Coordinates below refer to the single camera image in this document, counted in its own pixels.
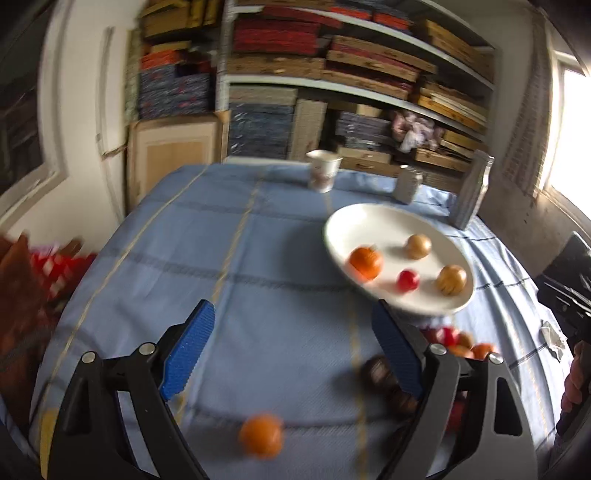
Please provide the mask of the person's right hand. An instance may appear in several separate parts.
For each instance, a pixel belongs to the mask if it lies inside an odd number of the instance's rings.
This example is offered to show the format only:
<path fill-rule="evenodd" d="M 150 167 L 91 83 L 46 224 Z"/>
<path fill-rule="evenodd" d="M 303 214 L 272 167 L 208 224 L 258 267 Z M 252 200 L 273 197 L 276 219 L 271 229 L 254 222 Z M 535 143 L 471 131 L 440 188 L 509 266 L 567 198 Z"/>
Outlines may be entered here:
<path fill-rule="evenodd" d="M 581 354 L 589 349 L 590 345 L 584 341 L 580 341 L 575 346 L 573 362 L 564 382 L 565 391 L 561 399 L 561 409 L 565 413 L 571 412 L 575 405 L 580 405 L 583 402 L 582 387 L 585 382 L 585 374 L 580 360 Z"/>

